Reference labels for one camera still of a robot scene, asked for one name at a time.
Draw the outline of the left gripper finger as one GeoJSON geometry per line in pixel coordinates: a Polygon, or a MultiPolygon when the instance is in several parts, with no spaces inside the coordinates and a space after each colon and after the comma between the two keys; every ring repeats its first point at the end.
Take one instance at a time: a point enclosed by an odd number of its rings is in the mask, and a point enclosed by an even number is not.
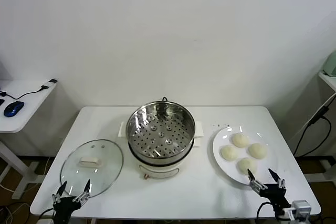
{"type": "Polygon", "coordinates": [[[67,181],[61,184],[61,186],[58,188],[55,194],[52,194],[52,200],[54,204],[60,203],[60,199],[61,199],[63,192],[65,191],[66,185],[67,185],[67,181]]]}
{"type": "Polygon", "coordinates": [[[80,203],[81,205],[84,205],[88,199],[90,198],[90,188],[91,188],[91,182],[90,180],[87,181],[84,190],[82,193],[80,193],[76,198],[75,202],[80,203]]]}

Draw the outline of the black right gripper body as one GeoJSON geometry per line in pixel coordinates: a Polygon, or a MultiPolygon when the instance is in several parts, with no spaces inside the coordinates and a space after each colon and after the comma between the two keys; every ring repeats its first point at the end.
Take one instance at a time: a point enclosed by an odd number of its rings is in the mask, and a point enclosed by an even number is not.
{"type": "Polygon", "coordinates": [[[284,215],[284,208],[291,206],[285,198],[286,189],[280,188],[278,184],[265,184],[266,188],[259,191],[260,197],[267,198],[271,203],[275,215],[284,215]]]}

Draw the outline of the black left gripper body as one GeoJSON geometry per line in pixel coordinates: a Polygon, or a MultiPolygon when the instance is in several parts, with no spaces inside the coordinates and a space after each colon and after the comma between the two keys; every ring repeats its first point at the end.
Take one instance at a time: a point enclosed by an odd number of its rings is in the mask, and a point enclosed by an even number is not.
{"type": "Polygon", "coordinates": [[[64,197],[60,202],[53,204],[55,216],[53,217],[54,224],[67,224],[72,213],[80,209],[80,202],[75,201],[75,197],[64,197]]]}

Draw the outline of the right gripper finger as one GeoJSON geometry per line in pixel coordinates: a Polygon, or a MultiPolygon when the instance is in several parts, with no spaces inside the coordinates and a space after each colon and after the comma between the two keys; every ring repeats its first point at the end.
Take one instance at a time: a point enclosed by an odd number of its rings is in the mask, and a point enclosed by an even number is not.
{"type": "Polygon", "coordinates": [[[262,190],[267,189],[267,186],[265,184],[255,179],[250,169],[247,169],[247,173],[248,173],[248,178],[249,178],[249,185],[253,191],[262,191],[262,190]]]}
{"type": "Polygon", "coordinates": [[[271,174],[273,180],[275,181],[274,184],[269,184],[268,186],[271,188],[271,189],[281,189],[281,190],[286,190],[286,184],[285,184],[285,180],[284,179],[281,179],[279,177],[279,175],[274,172],[272,169],[268,169],[269,170],[269,173],[271,174]]]}

